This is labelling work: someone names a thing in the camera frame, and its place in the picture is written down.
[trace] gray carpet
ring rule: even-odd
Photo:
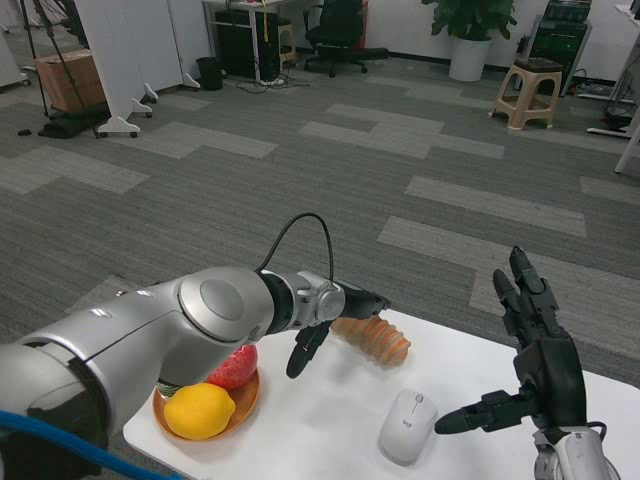
[[[585,133],[602,104],[566,97],[553,129],[511,133],[487,116],[502,74],[467,85],[390,59],[291,76],[308,86],[161,97],[132,119],[137,139],[19,138],[43,122],[36,88],[0,95],[0,341],[120,284],[256,266],[291,216],[315,211],[338,276],[509,344],[491,272],[520,245],[585,369],[640,386],[640,160],[612,173],[625,142]],[[295,227],[271,267],[326,272],[317,225]]]

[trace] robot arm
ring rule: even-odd
[[[558,325],[558,304],[545,278],[541,278],[525,253],[515,247],[509,257],[519,291],[501,270],[493,284],[505,308],[507,333],[518,340],[513,365],[520,391],[501,390],[482,396],[480,402],[443,416],[436,422],[439,434],[481,427],[493,432],[521,423],[531,416],[539,430],[536,480],[619,480],[606,459],[602,440],[587,423],[587,400],[578,351],[571,335]]]
[[[369,318],[388,306],[379,295],[309,272],[210,268],[129,292],[1,345],[0,385],[13,388],[3,392],[0,410],[37,417],[104,448],[157,382],[198,383],[240,346],[265,335],[301,330],[300,345],[301,336],[328,330],[343,313]],[[312,343],[315,352],[322,342]],[[312,356],[296,347],[290,362],[301,364],[296,374]],[[7,479],[17,451],[24,450],[12,447],[20,444],[14,435],[0,436]],[[55,463],[64,462],[56,457]],[[43,478],[56,478],[47,473]],[[74,475],[66,471],[60,478],[80,476]]]

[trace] office chair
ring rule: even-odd
[[[309,12],[311,8],[320,8],[320,25],[309,30]],[[329,61],[329,76],[336,76],[336,63],[350,62],[360,66],[362,73],[367,67],[358,60],[361,55],[354,51],[364,30],[362,18],[362,0],[325,0],[324,5],[313,5],[303,12],[306,38],[317,56],[304,62],[309,64]]]

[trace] orange plate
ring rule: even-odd
[[[227,424],[227,428],[225,428],[218,435],[214,435],[213,437],[206,438],[204,440],[190,440],[192,442],[206,442],[209,440],[216,439],[221,437],[233,430],[235,430],[238,426],[242,425],[242,423],[249,417],[249,414],[253,411],[253,408],[256,406],[258,401],[258,396],[260,395],[260,374],[258,373],[258,369],[251,376],[249,381],[240,388],[236,388],[234,390],[229,390],[229,396],[236,403],[236,411],[233,412],[231,418],[229,419],[229,423]],[[188,440],[180,435],[175,434],[167,424],[167,421],[164,418],[164,406],[167,404],[167,399],[160,394],[158,389],[153,392],[153,416],[156,418],[156,422],[167,432],[169,435],[175,438],[179,438],[181,440]]]

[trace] computer mouse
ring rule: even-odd
[[[382,453],[400,465],[415,462],[427,443],[438,416],[438,409],[425,395],[402,390],[380,430]]]

